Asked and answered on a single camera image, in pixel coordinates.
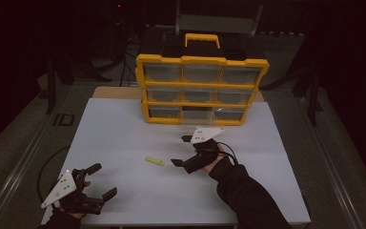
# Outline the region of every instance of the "organizer handle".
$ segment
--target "organizer handle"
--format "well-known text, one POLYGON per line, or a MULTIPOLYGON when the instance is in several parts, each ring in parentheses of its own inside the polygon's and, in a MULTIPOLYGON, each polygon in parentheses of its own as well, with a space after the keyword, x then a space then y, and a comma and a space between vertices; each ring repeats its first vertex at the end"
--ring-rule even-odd
POLYGON ((189 40, 214 41, 216 47, 219 48, 218 36, 215 34, 186 33, 185 47, 189 40))

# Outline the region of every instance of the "white tabletop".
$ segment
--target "white tabletop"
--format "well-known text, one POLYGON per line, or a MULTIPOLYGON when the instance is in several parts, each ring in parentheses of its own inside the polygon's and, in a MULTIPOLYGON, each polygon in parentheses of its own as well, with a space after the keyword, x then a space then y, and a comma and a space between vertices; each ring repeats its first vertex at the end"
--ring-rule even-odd
MULTIPOLYGON (((233 148, 239 163, 272 195, 290 223, 309 222, 302 195, 267 103, 255 102, 242 126, 227 126, 216 141, 233 148)), ((87 177, 91 198, 112 187, 118 194, 101 215, 87 215, 87 225, 212 225, 236 224, 232 210, 216 194, 216 181, 203 171, 188 175, 171 158, 194 156, 193 146, 181 140, 180 125, 146 123, 139 99, 91 98, 82 116, 66 170, 101 163, 87 177), (145 160, 162 159, 164 166, 145 160)), ((51 210, 46 211, 45 223, 51 210)))

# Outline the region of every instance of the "dark background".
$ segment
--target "dark background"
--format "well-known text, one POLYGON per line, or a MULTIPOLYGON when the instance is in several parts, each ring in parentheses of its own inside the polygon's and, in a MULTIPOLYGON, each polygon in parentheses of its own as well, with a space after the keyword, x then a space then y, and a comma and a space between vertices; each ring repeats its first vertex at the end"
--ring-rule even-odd
MULTIPOLYGON (((257 5, 181 2, 182 12, 237 17, 252 17, 257 5)), ((321 66, 320 86, 366 165, 366 1, 260 2, 264 9, 258 32, 307 35, 303 50, 321 66)), ((146 24, 174 25, 174 15, 170 0, 0 1, 0 133, 39 95, 36 79, 47 71, 48 51, 59 49, 79 61, 90 55, 115 58, 126 34, 142 35, 146 24), (116 48, 106 47, 111 40, 116 48)))

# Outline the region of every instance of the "floor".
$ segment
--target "floor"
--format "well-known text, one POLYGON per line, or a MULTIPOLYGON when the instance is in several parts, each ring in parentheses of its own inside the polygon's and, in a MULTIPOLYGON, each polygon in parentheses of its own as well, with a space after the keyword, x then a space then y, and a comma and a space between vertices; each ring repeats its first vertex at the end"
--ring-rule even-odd
MULTIPOLYGON (((257 38, 271 64, 261 83, 267 85, 285 75, 302 37, 259 35, 257 38)), ((137 44, 138 41, 129 47, 131 55, 136 54, 137 44)), ((95 60, 97 65, 103 63, 104 60, 95 60)), ((132 57, 127 57, 127 63, 134 68, 132 57)), ((119 86, 121 72, 118 66, 103 73, 112 79, 111 83, 86 77, 77 78, 71 86, 57 82, 58 100, 51 115, 45 114, 47 100, 36 97, 0 135, 0 228, 35 228, 40 223, 44 214, 36 188, 40 173, 39 186, 44 192, 59 174, 67 154, 64 148, 71 145, 94 89, 100 85, 119 86), (57 125, 57 114, 74 115, 72 125, 57 125), (57 156, 41 172, 55 153, 57 156)), ((132 74, 126 73, 126 77, 121 85, 136 86, 132 74)), ((40 82, 44 90, 44 76, 40 82)), ((294 228, 366 228, 366 169, 354 144, 324 89, 318 95, 321 109, 316 113, 317 127, 311 125, 306 116, 307 99, 294 97, 291 92, 295 82, 296 79, 262 92, 312 219, 309 225, 294 228)))

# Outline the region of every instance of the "black sleeve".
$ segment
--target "black sleeve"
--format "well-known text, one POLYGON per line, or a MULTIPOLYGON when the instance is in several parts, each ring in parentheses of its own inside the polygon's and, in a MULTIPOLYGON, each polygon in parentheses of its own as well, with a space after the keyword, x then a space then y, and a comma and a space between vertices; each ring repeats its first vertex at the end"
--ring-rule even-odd
POLYGON ((267 190, 249 177, 243 165, 224 156, 211 170, 216 192, 236 212, 239 229, 291 229, 267 190))
POLYGON ((50 220, 45 225, 40 225, 36 229, 79 229, 81 219, 77 219, 58 209, 53 210, 50 220))

